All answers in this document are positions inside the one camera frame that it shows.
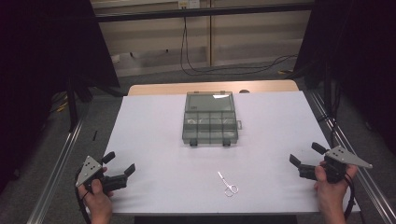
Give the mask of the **black metal stand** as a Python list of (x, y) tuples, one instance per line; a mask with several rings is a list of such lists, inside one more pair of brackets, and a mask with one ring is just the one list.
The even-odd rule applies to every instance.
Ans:
[(330, 147), (336, 146), (337, 109), (339, 106), (338, 84), (332, 84), (332, 71), (329, 63), (325, 63), (325, 74), (323, 78), (325, 120), (330, 125)]
[(67, 102), (70, 115), (70, 128), (69, 132), (73, 132), (78, 124), (78, 111), (76, 106), (76, 98), (73, 86), (73, 78), (69, 77), (67, 81)]

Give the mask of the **white wall socket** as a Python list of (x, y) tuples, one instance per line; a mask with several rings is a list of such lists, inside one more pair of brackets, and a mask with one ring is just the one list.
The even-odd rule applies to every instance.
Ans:
[(178, 0), (179, 9), (195, 9), (200, 7), (200, 0)]

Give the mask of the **white table mat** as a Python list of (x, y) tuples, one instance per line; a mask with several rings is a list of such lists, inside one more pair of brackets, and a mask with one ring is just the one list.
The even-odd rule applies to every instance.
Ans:
[[(314, 183), (301, 178), (290, 154), (307, 164), (322, 156), (313, 142), (327, 143), (300, 91), (234, 95), (242, 123), (230, 147), (190, 147), (182, 141), (183, 95), (131, 96), (123, 99), (107, 145), (116, 157), (108, 164), (118, 175), (131, 164), (135, 172), (116, 191), (117, 214), (230, 215), (299, 214), (318, 210)], [(224, 178), (239, 191), (224, 194)]]

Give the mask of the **black curtain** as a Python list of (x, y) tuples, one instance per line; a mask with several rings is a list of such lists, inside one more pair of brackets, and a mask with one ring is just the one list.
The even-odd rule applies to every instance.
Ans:
[(91, 0), (0, 0), (0, 193), (17, 178), (52, 107), (70, 91), (118, 87)]
[(314, 0), (294, 73), (337, 80), (396, 155), (396, 0)]

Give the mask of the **small silver scissors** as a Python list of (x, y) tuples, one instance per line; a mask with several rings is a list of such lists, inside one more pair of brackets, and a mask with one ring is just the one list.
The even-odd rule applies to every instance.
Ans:
[(224, 194), (227, 197), (232, 197), (234, 196), (238, 191), (239, 188), (236, 185), (232, 185), (230, 184), (222, 175), (221, 172), (218, 172), (219, 178), (221, 179), (221, 181), (223, 182), (223, 184), (225, 185), (226, 189), (224, 190)]

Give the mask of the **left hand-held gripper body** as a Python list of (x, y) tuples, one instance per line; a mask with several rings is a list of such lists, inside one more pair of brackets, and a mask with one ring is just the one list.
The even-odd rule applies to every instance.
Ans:
[(110, 191), (126, 188), (128, 176), (124, 173), (115, 176), (104, 175), (101, 160), (98, 161), (88, 156), (83, 162), (81, 170), (78, 172), (76, 187), (84, 185), (86, 190), (91, 191), (92, 181), (94, 179), (101, 181), (104, 194), (108, 194)]

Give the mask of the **black horizontal bar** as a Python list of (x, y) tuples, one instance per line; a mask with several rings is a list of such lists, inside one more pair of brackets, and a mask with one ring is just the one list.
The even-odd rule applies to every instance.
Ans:
[(310, 3), (263, 5), (263, 6), (251, 6), (251, 7), (212, 7), (212, 8), (196, 8), (196, 9), (175, 9), (175, 10), (139, 12), (139, 13), (98, 14), (95, 16), (95, 20), (98, 22), (161, 20), (161, 19), (188, 18), (188, 17), (304, 11), (304, 10), (311, 10), (314, 7), (315, 7), (315, 3), (310, 2)]

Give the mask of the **clear grey plastic organizer box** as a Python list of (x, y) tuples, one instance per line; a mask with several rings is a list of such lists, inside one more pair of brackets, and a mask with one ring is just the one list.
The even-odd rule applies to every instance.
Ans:
[(182, 140), (191, 147), (238, 141), (238, 122), (231, 91), (190, 91), (186, 96)]

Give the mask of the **aluminium floor rail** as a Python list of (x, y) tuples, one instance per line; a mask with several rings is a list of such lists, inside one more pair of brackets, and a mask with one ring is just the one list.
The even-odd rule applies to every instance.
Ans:
[[(315, 105), (313, 111), (318, 112), (318, 123), (324, 122), (329, 129), (327, 136), (329, 137), (330, 146), (341, 146), (352, 154), (358, 156), (359, 153), (347, 139), (338, 121), (330, 116), (325, 108), (325, 102), (317, 91), (309, 91), (307, 99), (311, 100)], [(358, 182), (364, 188), (365, 195), (370, 199), (371, 204), (375, 208), (376, 213), (380, 216), (383, 224), (396, 224), (396, 210), (390, 204), (388, 198), (375, 183), (370, 174), (371, 169), (358, 169)]]
[(50, 203), (53, 199), (56, 188), (58, 187), (59, 181), (64, 171), (64, 167), (70, 157), (70, 154), (73, 150), (75, 143), (77, 142), (78, 135), (80, 133), (81, 125), (83, 119), (80, 119), (77, 124), (74, 126), (72, 131), (67, 135), (64, 146), (61, 150), (61, 154), (58, 157), (58, 160), (55, 163), (55, 166), (49, 176), (49, 180), (47, 181), (38, 201), (35, 204), (35, 207), (29, 216), (26, 224), (42, 224), (44, 218), (48, 212), (50, 207)]

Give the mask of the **person's left hand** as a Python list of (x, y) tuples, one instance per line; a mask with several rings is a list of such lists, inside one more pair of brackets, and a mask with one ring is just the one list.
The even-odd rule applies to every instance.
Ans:
[(112, 216), (112, 193), (104, 194), (103, 186), (99, 179), (92, 181), (92, 190), (88, 191), (84, 185), (78, 187), (79, 198), (91, 212), (92, 220), (109, 218)]

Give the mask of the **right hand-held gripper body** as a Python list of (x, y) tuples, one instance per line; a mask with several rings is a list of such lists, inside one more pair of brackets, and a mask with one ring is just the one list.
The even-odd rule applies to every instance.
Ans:
[(332, 184), (338, 183), (344, 179), (348, 164), (369, 169), (373, 168), (371, 163), (364, 161), (341, 146), (327, 149), (327, 152), (323, 154), (323, 156), (325, 160), (323, 168), (326, 172), (327, 181)]

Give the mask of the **person's right hand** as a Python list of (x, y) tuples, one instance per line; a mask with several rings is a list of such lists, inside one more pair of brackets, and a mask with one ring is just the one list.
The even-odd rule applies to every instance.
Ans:
[(343, 215), (343, 200), (347, 193), (348, 183), (345, 180), (336, 184), (329, 183), (325, 169), (320, 165), (315, 167), (315, 175), (317, 182), (314, 189), (318, 196), (319, 211), (323, 215)]

